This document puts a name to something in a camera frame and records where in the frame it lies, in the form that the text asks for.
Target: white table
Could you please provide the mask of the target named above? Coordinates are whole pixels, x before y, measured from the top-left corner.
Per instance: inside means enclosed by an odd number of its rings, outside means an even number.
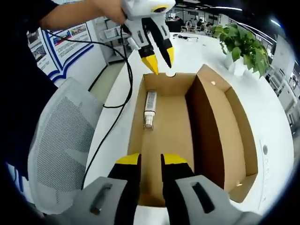
[[[240,210],[249,210],[263,214],[276,200],[290,176],[293,167],[293,140],[285,112],[264,78],[259,81],[250,75],[233,76],[224,67],[225,55],[217,39],[195,34],[186,36],[199,37],[186,41],[173,39],[174,62],[170,69],[164,62],[157,48],[154,49],[159,72],[173,75],[174,72],[196,73],[203,63],[210,66],[227,80],[234,88],[245,109],[250,122],[258,158],[258,175],[243,203],[231,203]],[[113,131],[103,143],[87,174],[85,186],[99,176],[107,176],[114,163],[127,155],[131,123],[135,110],[138,88],[143,74],[151,71],[142,63],[137,51],[129,57],[132,67],[134,85],[130,102]],[[120,105],[124,102],[129,90],[126,65],[115,81],[106,105]],[[103,109],[92,140],[88,163],[91,161],[100,141],[116,119],[120,109]],[[264,155],[263,145],[268,146]],[[138,206],[135,213],[135,224],[167,224],[166,208]]]

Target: gray mesh chair back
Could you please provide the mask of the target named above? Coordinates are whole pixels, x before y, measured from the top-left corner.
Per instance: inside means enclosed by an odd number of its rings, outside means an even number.
[[[59,214],[72,205],[101,111],[102,104],[73,78],[43,109],[28,157],[30,191],[39,211]]]

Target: bottle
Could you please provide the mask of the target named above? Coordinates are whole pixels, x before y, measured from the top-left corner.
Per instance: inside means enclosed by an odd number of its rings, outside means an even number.
[[[157,93],[156,91],[148,91],[146,98],[146,106],[144,111],[144,128],[153,129],[153,120],[155,116]]]

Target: white pot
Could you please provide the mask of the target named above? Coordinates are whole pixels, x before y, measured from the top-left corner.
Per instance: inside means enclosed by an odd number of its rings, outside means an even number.
[[[255,73],[253,73],[253,68],[251,68],[251,69],[246,69],[245,70],[245,72],[244,72],[244,76],[250,76],[250,77],[252,77],[253,79],[255,79],[255,80],[259,80],[259,76],[260,76],[260,74],[259,74],[259,72],[258,71],[256,71]]]
[[[225,67],[235,76],[243,76],[245,70],[247,70],[247,66],[244,65],[243,57],[240,57],[234,62],[231,52],[228,52],[226,55]]]

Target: person's arm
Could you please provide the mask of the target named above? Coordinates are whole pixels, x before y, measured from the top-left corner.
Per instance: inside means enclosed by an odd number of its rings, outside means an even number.
[[[85,0],[59,5],[39,23],[42,29],[63,30],[100,16],[107,16],[119,24],[126,20],[120,0]]]

